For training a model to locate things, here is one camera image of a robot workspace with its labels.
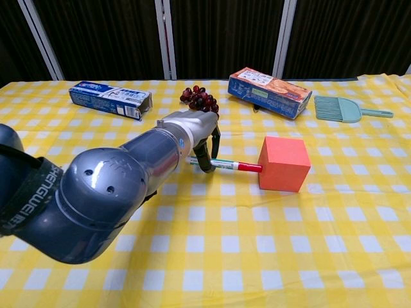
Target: orange cube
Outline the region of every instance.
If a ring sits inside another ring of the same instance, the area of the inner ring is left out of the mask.
[[[259,154],[261,189],[298,192],[311,167],[304,141],[267,136]]]

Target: curtain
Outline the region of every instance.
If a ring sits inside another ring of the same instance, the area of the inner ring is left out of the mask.
[[[0,87],[51,79],[17,1],[0,0],[0,33]]]
[[[272,74],[283,0],[171,0],[177,78]]]
[[[410,0],[298,0],[283,78],[402,75],[410,64]]]
[[[164,79],[154,0],[34,3],[67,80]]]

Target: red grapes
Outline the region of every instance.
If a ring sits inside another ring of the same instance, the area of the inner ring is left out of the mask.
[[[195,85],[193,90],[186,88],[182,91],[180,100],[188,104],[192,110],[202,110],[204,112],[212,111],[218,114],[217,100],[211,94],[206,92],[206,88]]]

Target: yellow checkered tablecloth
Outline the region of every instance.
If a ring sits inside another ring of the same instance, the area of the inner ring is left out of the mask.
[[[295,121],[227,93],[227,81],[121,81],[148,90],[143,121],[76,106],[75,82],[11,83],[0,122],[25,150],[66,168],[79,152],[116,147],[186,109],[199,84],[220,105],[220,158],[256,162],[266,135],[304,139],[312,169],[298,194],[261,191],[252,173],[183,164],[95,261],[53,261],[0,239],[0,307],[410,307],[411,76],[295,82],[313,95],[391,110],[393,119]]]

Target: blue box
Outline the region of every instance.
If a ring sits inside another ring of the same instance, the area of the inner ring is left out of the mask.
[[[69,89],[74,104],[130,117],[141,121],[141,114],[152,108],[150,92],[102,83],[82,81]]]
[[[312,93],[248,67],[230,75],[228,92],[289,119],[306,108]]]

